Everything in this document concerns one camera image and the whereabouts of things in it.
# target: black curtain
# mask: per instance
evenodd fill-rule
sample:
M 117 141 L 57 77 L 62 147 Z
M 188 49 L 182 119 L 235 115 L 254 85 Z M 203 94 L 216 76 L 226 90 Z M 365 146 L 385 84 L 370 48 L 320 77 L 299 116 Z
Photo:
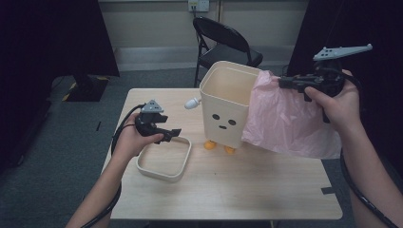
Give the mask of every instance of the black curtain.
M 119 76 L 96 0 L 0 3 L 0 170 L 58 76 Z
M 313 72 L 323 47 L 374 49 L 342 59 L 364 89 L 362 121 L 377 152 L 403 176 L 403 3 L 400 0 L 311 0 L 288 76 Z

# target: table surface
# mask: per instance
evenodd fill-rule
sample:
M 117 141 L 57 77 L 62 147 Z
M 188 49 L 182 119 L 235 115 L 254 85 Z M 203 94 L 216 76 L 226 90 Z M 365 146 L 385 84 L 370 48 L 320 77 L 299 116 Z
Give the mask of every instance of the table surface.
M 154 99 L 168 116 L 164 129 L 181 128 L 192 143 L 183 177 L 177 182 L 141 174 L 134 158 L 127 167 L 113 219 L 340 219 L 335 194 L 320 160 L 283 155 L 244 143 L 233 155 L 218 144 L 203 147 L 202 105 L 184 104 L 200 98 L 197 88 L 134 88 L 128 92 L 119 122 L 134 106 Z M 147 168 L 175 172 L 186 145 L 150 145 Z M 106 156 L 105 165 L 110 159 Z

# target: orange feet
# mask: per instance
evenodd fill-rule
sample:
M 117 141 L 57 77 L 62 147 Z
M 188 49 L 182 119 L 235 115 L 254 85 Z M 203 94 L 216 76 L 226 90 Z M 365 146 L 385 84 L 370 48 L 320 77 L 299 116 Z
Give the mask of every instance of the orange feet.
M 230 146 L 225 146 L 224 149 L 228 154 L 234 154 L 235 152 L 235 149 Z
M 216 144 L 217 144 L 216 142 L 206 141 L 204 143 L 204 148 L 208 149 L 208 150 L 211 150 L 211 149 L 214 149 L 214 147 L 216 147 Z

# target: black cable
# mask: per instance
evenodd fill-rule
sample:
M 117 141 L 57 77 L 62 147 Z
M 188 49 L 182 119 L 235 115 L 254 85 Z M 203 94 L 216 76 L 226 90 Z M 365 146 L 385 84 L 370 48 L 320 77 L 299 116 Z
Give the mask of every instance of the black cable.
M 192 6 L 192 12 L 193 12 L 193 19 L 195 19 L 196 18 L 196 7 L 194 7 L 194 6 Z M 199 43 L 200 43 L 200 40 L 199 40 L 199 34 L 196 32 L 196 39 L 198 40 L 198 45 L 199 45 Z
M 219 18 L 218 18 L 218 22 L 221 22 L 221 8 L 223 7 L 223 5 L 221 5 L 221 1 L 218 2 L 219 3 Z
M 288 66 L 289 65 L 285 65 L 285 66 L 282 67 L 280 77 L 287 77 L 287 73 L 286 73 L 287 70 L 286 69 L 288 69 Z
M 358 199 L 377 217 L 381 220 L 385 225 L 389 228 L 398 228 L 390 219 L 388 219 L 382 212 L 380 212 L 362 193 L 354 184 L 349 171 L 346 166 L 346 162 L 344 161 L 343 153 L 340 154 L 340 166 L 341 172 L 343 173 L 344 179 L 349 184 L 350 189 L 355 193 Z
M 331 35 L 332 35 L 333 30 L 335 29 L 336 23 L 337 23 L 337 21 L 338 21 L 338 17 L 340 16 L 341 11 L 343 10 L 343 6 L 344 6 L 345 1 L 346 1 L 346 0 L 343 0 L 343 1 L 341 2 L 340 7 L 339 7 L 338 10 L 337 10 L 336 18 L 335 18 L 335 20 L 333 21 L 332 27 L 330 28 L 330 31 L 329 31 L 329 33 L 328 33 L 329 35 L 327 36 L 326 41 L 325 41 L 325 47 L 328 46 L 329 39 L 330 39 L 330 37 L 331 37 Z
M 115 134 L 112 137 L 112 144 L 110 146 L 110 155 L 113 155 L 113 151 L 115 150 L 116 143 L 119 140 L 119 136 L 121 135 L 122 131 L 125 129 L 127 126 L 134 126 L 134 124 L 127 124 L 125 125 L 125 122 L 127 119 L 130 117 L 130 115 L 138 108 L 144 107 L 145 104 L 139 104 L 135 107 L 133 107 L 124 117 L 124 119 L 121 121 L 121 124 L 119 125 L 118 129 L 116 129 Z M 122 182 L 119 185 L 118 191 L 116 192 L 115 196 L 113 197 L 112 201 L 110 204 L 100 213 L 98 214 L 95 218 L 93 218 L 91 221 L 86 223 L 82 228 L 88 228 L 92 227 L 94 224 L 96 224 L 98 221 L 100 221 L 103 217 L 105 217 L 107 214 L 109 214 L 113 208 L 115 207 L 116 203 L 118 203 L 119 197 L 121 196 L 122 193 Z
M 364 108 L 364 92 L 362 89 L 362 85 L 361 83 L 358 81 L 358 79 L 352 75 L 346 74 L 342 71 L 333 69 L 333 68 L 329 68 L 329 67 L 321 67 L 320 70 L 324 70 L 326 72 L 332 72 L 335 74 L 340 75 L 341 77 L 343 77 L 344 79 L 350 81 L 358 90 L 358 97 L 359 97 L 359 111 L 360 112 L 364 112 L 365 108 Z

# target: pink plastic bag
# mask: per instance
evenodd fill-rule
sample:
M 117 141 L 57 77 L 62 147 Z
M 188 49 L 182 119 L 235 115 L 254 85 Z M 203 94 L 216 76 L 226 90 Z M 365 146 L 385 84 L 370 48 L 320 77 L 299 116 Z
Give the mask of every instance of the pink plastic bag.
M 242 140 L 289 155 L 316 159 L 339 158 L 341 141 L 322 108 L 305 102 L 294 89 L 278 87 L 278 77 L 261 71 L 252 89 Z

